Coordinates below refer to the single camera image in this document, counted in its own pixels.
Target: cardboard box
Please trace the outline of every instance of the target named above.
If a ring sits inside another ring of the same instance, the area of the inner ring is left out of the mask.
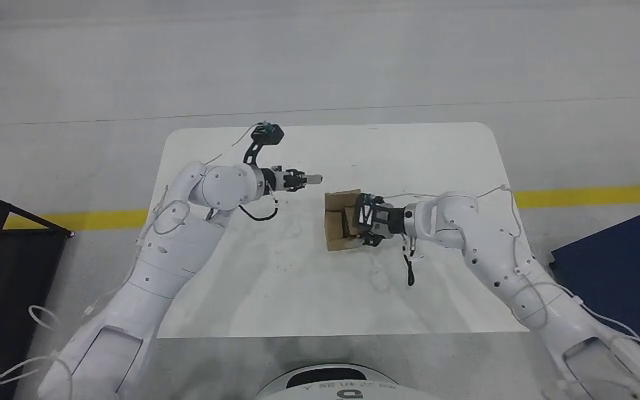
[[[353,226],[356,198],[360,189],[324,194],[324,233],[327,250],[338,251],[362,246]]]

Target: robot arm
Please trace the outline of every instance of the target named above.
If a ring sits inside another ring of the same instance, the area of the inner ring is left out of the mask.
[[[545,390],[547,398],[640,395],[640,346],[591,316],[517,236],[482,215],[475,196],[448,192],[393,208],[380,197],[362,194],[356,208],[355,224],[374,243],[403,234],[461,250],[471,272],[547,348],[562,376]]]
[[[254,145],[268,141],[252,137]],[[233,211],[271,191],[296,191],[322,180],[297,170],[258,168],[257,151],[252,148],[250,164],[208,166],[194,161],[167,188],[142,230],[129,279],[58,355],[72,371],[75,398],[97,398],[97,391],[109,399],[134,398],[164,315],[180,289],[211,257]],[[206,219],[198,218],[191,204],[211,212]],[[66,396],[67,380],[67,372],[55,363],[38,389],[39,396],[53,399],[60,392]]]

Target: cable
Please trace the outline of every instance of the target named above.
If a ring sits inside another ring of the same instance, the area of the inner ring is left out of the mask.
[[[31,364],[32,362],[43,361],[43,360],[49,360],[49,361],[53,361],[53,362],[59,363],[60,366],[64,369],[64,371],[67,373],[67,376],[68,376],[67,380],[69,381],[68,399],[72,400],[73,399],[73,374],[71,373],[71,369],[69,368],[69,366],[64,361],[59,359],[58,357],[39,356],[39,357],[29,358],[28,360],[24,360],[21,363],[18,363],[16,365],[14,365],[13,367],[9,368],[8,370],[4,371],[2,374],[0,374],[0,379],[4,378],[5,376],[9,375],[13,371],[15,371],[18,368],[21,368],[21,367],[23,367],[23,366],[25,366],[27,364]],[[9,379],[6,379],[6,380],[0,380],[0,385],[4,385],[4,384],[7,384],[9,382],[17,381],[17,380],[22,379],[24,377],[27,377],[29,375],[33,375],[38,371],[39,371],[39,369],[35,369],[35,370],[29,371],[27,373],[15,376],[13,378],[9,378]]]
[[[255,217],[253,215],[251,215],[251,213],[249,211],[247,211],[247,209],[245,209],[244,207],[242,207],[242,205],[238,205],[238,208],[240,210],[242,210],[243,213],[247,214],[247,216],[249,218],[251,218],[254,221],[257,222],[263,222],[263,221],[268,221],[270,219],[273,219],[273,217],[276,216],[276,214],[278,214],[278,208],[279,208],[279,202],[278,199],[276,199],[276,196],[273,195],[273,189],[271,188],[271,185],[269,184],[269,182],[267,182],[267,190],[269,192],[269,196],[271,196],[271,198],[273,199],[273,203],[274,203],[274,210],[271,213],[271,215],[267,216],[267,217]]]
[[[171,227],[171,229],[164,231],[164,232],[158,232],[158,229],[156,228],[156,222],[158,222],[158,219],[160,218],[160,215],[162,215],[162,213],[164,213],[165,211],[167,211],[169,209],[169,207],[173,206],[174,204],[182,204],[184,206],[187,207],[187,212],[184,214],[184,217],[182,217],[180,219],[180,221],[178,221],[173,227]],[[160,236],[163,235],[167,235],[173,231],[175,231],[176,229],[178,229],[181,225],[184,225],[184,221],[187,219],[187,217],[189,216],[189,213],[191,212],[191,205],[184,201],[184,200],[173,200],[170,201],[169,204],[167,204],[166,206],[162,207],[162,209],[160,210],[160,212],[157,213],[157,215],[155,216],[153,222],[151,223],[151,228],[153,229],[153,231]]]
[[[439,195],[435,195],[435,194],[425,194],[425,193],[400,193],[400,194],[394,194],[391,196],[381,196],[384,199],[395,199],[396,197],[404,197],[404,196],[413,196],[413,197],[441,197]]]
[[[49,316],[56,322],[57,325],[61,324],[60,323],[60,319],[58,319],[58,317],[52,311],[50,311],[50,310],[48,310],[48,309],[46,309],[44,307],[41,307],[41,306],[36,306],[36,305],[33,305],[33,304],[30,305],[27,308],[27,312],[29,313],[29,316],[31,317],[31,319],[33,319],[35,321],[36,324],[40,325],[44,329],[50,330],[52,332],[54,331],[54,329],[50,325],[45,324],[44,322],[42,322],[42,320],[40,318],[38,318],[35,315],[35,313],[33,312],[34,309],[35,310],[40,310],[40,311],[42,311],[42,312],[44,312],[46,314],[49,314]]]
[[[616,324],[616,325],[626,329],[629,333],[631,333],[631,335],[625,335],[625,336],[628,336],[629,338],[633,338],[635,341],[640,343],[640,336],[638,336],[638,334],[633,329],[628,327],[627,325],[623,324],[622,322],[616,321],[615,319],[612,319],[612,318],[609,318],[609,317],[605,317],[604,315],[598,314],[597,312],[595,312],[592,309],[590,309],[589,307],[587,307],[587,305],[584,304],[584,303],[582,303],[580,305],[582,306],[582,308],[584,308],[584,310],[586,312],[588,312],[589,314],[593,315],[594,317],[600,318],[603,321],[611,322],[612,324]]]
[[[500,190],[500,189],[510,191],[509,189],[504,189],[505,187],[508,187],[508,186],[507,186],[507,185],[500,185],[500,186],[498,186],[498,187],[495,187],[495,188],[493,188],[493,189],[489,190],[488,192],[484,192],[484,193],[482,193],[481,195],[476,196],[476,198],[480,199],[480,198],[482,198],[482,197],[484,197],[484,196],[488,196],[488,195],[490,195],[491,193],[495,192],[496,190]]]
[[[226,151],[229,151],[232,147],[234,147],[235,145],[237,145],[238,143],[240,143],[240,141],[241,141],[242,139],[244,139],[244,137],[245,137],[245,136],[247,136],[247,134],[251,131],[251,129],[255,128],[255,127],[256,127],[256,126],[258,126],[258,125],[262,125],[262,124],[264,124],[264,123],[266,123],[266,121],[265,121],[265,122],[256,122],[255,124],[251,125],[251,126],[250,126],[246,131],[245,131],[245,133],[243,133],[243,134],[242,134],[242,136],[240,136],[240,138],[239,138],[238,140],[236,140],[236,141],[235,141],[235,142],[234,142],[234,143],[233,143],[233,144],[232,144],[232,145],[231,145],[227,150],[225,150],[225,152],[226,152]],[[224,152],[222,152],[222,153],[218,154],[217,156],[213,157],[211,160],[209,160],[209,161],[207,161],[206,163],[204,163],[204,165],[209,165],[209,164],[211,164],[212,162],[214,162],[214,161],[215,161],[215,160],[217,160],[218,158],[222,157],[223,155],[224,155]]]
[[[272,219],[273,217],[275,217],[276,214],[278,214],[278,202],[277,201],[276,201],[276,208],[273,210],[273,213],[271,213],[271,215],[269,215],[268,217],[254,217],[244,207],[238,206],[238,208],[241,209],[243,213],[247,214],[247,216],[249,218],[251,218],[252,220],[257,221],[257,222],[268,221],[268,220]]]

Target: yellow stripe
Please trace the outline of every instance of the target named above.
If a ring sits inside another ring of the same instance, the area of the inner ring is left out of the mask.
[[[640,204],[640,186],[597,187],[579,189],[530,190],[516,192],[520,209],[544,207]],[[139,229],[147,219],[147,210],[91,211],[41,215],[72,231],[105,229]],[[37,228],[38,224],[12,216],[5,229]]]
[[[45,214],[42,218],[72,231],[140,228],[147,219],[147,210],[91,211],[65,214]],[[32,229],[40,225],[19,216],[7,219],[5,229]]]
[[[640,186],[517,192],[518,208],[601,206],[640,203]]]

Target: concrete floor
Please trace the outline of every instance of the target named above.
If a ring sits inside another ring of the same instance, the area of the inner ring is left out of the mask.
[[[638,37],[633,1],[0,0],[0,197],[146,208],[172,131],[263,119],[477,121],[516,190],[637,185]],[[544,254],[639,212],[521,215]],[[32,353],[121,279],[135,235],[70,242],[47,304],[66,324]]]

